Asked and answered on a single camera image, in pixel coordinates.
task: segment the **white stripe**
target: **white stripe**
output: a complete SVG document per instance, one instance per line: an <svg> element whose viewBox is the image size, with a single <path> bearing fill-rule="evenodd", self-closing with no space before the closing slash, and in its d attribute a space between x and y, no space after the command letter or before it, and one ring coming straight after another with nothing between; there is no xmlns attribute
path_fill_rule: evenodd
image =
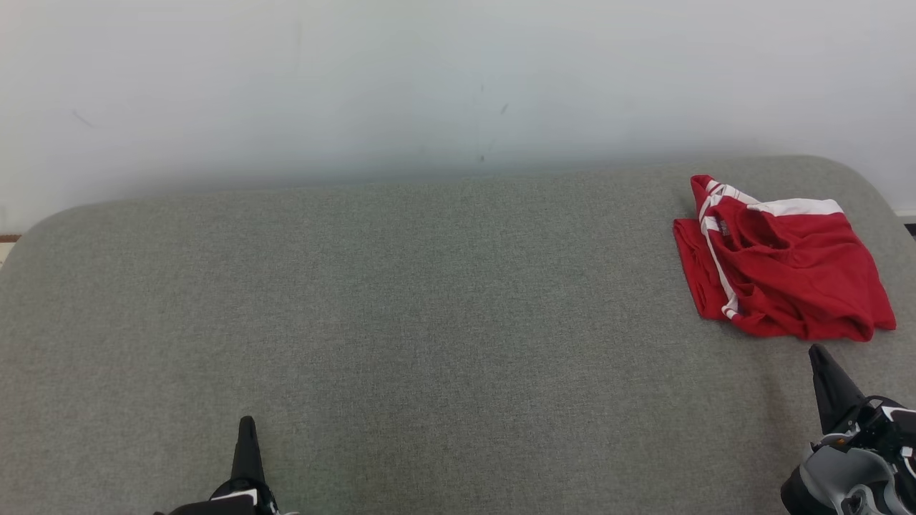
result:
<svg viewBox="0 0 916 515"><path fill-rule="evenodd" d="M243 490L239 492L232 492L231 494L226 494L224 496L210 498L210 500L229 499L233 497L242 497L242 496L250 497L252 500L252 506L257 506L257 489L256 488L251 488L250 490Z"/></svg>
<svg viewBox="0 0 916 515"><path fill-rule="evenodd" d="M760 201L754 197L740 192L737 188L726 185L725 189L722 191L722 196L732 197L733 199L738 199L743 203L759 203Z"/></svg>
<svg viewBox="0 0 916 515"><path fill-rule="evenodd" d="M742 203L752 203L755 205L761 205L761 202L750 195L742 193L737 188L718 182L712 190L709 184L707 184L706 190L709 191L709 196L706 197L706 200L703 201L703 205L700 207L700 232L703 233L703 236L706 238L706 245L709 247L709 253L713 256L713 262L715 263L715 271L719 273L719 282L722 283L722 290L725 292L725 296L728 299L725 306L722 306L722 313L731 320L737 314L738 297L737 294L735 294L735 290L732 289L732 285L728 282L728 278L725 277L725 273L722 271L722 265L719 264L719 258L715 255L713 240L709 237L710 230L720 230L719 222L714 216L706 216L706 210L714 205L718 205L724 197L732 197L738 199Z"/></svg>
<svg viewBox="0 0 916 515"><path fill-rule="evenodd" d="M840 204L833 200L815 201L812 199L786 199L771 203L751 203L747 209L769 213L773 216L789 214L834 214L842 213Z"/></svg>

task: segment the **red fabric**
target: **red fabric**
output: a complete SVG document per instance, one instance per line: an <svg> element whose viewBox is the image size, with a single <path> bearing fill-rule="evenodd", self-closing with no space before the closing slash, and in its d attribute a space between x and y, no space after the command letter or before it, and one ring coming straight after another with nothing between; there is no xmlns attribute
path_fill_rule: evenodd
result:
<svg viewBox="0 0 916 515"><path fill-rule="evenodd" d="M749 334L804 340L868 341L875 328L896 328L874 260L835 203L758 203L709 176L694 176L691 187L698 219L675 220L674 238L703 318L731 313Z"/></svg>

